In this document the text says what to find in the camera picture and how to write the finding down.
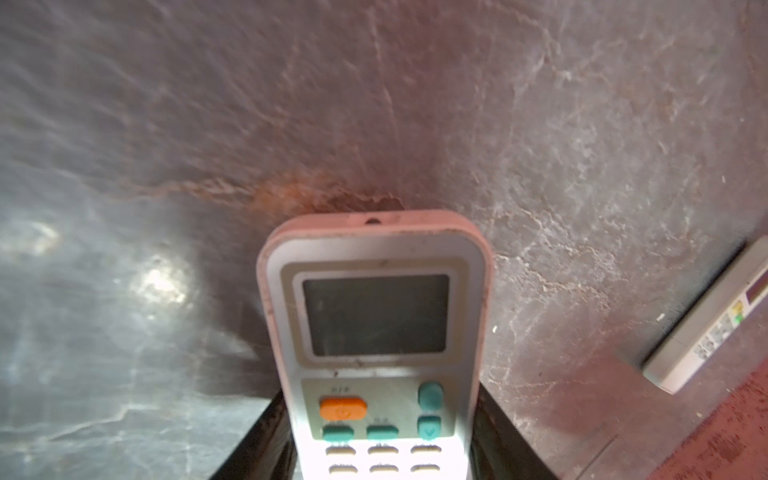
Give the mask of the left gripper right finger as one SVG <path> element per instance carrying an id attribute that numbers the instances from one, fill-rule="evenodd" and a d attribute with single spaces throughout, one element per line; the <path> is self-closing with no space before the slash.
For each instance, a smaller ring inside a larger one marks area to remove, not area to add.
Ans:
<path id="1" fill-rule="evenodd" d="M 473 420 L 469 466 L 478 480 L 557 480 L 483 384 Z"/>

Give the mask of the white remote far side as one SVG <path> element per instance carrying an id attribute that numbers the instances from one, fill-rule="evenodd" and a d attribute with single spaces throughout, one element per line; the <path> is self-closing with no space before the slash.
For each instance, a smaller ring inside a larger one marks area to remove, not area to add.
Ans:
<path id="1" fill-rule="evenodd" d="M 767 298 L 767 238 L 724 270 L 644 363 L 643 376 L 674 395 Z"/>

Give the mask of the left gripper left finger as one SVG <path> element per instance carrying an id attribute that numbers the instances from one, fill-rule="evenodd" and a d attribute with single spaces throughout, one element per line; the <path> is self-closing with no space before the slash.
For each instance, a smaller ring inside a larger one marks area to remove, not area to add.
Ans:
<path id="1" fill-rule="evenodd" d="M 211 480 L 287 480 L 296 470 L 296 445 L 279 391 Z"/>

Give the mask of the white remote orange button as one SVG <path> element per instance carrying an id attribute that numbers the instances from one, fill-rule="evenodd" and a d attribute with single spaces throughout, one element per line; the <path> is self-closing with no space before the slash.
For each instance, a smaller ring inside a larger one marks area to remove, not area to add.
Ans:
<path id="1" fill-rule="evenodd" d="M 470 220 L 302 215 L 256 273 L 304 478 L 469 477 L 493 273 Z"/>

